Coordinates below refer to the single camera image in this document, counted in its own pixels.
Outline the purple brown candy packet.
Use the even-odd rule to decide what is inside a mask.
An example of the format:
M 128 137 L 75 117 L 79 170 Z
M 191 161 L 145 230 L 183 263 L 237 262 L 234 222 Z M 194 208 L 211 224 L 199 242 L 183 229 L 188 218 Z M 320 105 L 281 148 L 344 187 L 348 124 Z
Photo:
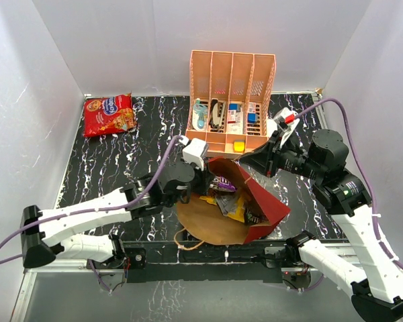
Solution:
M 210 188 L 214 191 L 234 193 L 236 192 L 236 187 L 227 179 L 221 176 L 216 176 L 210 183 Z

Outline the red paper bag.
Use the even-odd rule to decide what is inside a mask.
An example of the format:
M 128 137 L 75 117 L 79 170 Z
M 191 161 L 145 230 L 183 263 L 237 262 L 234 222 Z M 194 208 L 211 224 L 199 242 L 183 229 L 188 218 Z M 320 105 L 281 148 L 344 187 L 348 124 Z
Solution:
M 214 178 L 223 178 L 234 192 L 192 193 L 188 204 L 177 205 L 183 229 L 201 244 L 243 245 L 268 236 L 290 208 L 263 188 L 237 163 L 217 157 L 208 162 Z

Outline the red cookie snack bag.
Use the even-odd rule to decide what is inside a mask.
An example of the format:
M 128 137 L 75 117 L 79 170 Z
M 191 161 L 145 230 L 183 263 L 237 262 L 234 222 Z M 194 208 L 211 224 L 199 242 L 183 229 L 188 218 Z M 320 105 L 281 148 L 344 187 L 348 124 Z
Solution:
M 83 111 L 86 138 L 133 131 L 137 127 L 130 93 L 87 99 Z

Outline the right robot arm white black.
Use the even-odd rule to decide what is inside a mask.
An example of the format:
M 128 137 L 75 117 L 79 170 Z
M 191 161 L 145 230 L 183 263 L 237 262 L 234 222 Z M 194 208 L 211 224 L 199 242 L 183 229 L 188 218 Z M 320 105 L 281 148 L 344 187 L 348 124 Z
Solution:
M 294 135 L 275 131 L 240 162 L 269 178 L 284 170 L 312 180 L 312 192 L 345 233 L 360 265 L 330 251 L 308 231 L 287 239 L 287 261 L 319 270 L 348 295 L 364 321 L 398 321 L 403 318 L 403 268 L 390 257 L 365 185 L 345 167 L 348 153 L 333 130 L 315 131 L 308 150 Z

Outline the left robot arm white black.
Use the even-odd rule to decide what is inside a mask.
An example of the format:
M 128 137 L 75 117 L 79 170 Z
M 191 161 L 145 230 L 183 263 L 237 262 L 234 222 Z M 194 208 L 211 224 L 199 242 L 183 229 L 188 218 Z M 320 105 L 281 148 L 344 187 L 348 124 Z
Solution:
M 59 209 L 28 206 L 21 218 L 23 266 L 39 268 L 59 258 L 74 258 L 117 268 L 126 257 L 119 237 L 87 235 L 88 230 L 187 204 L 192 193 L 206 194 L 213 179 L 208 167 L 179 161 L 89 201 Z

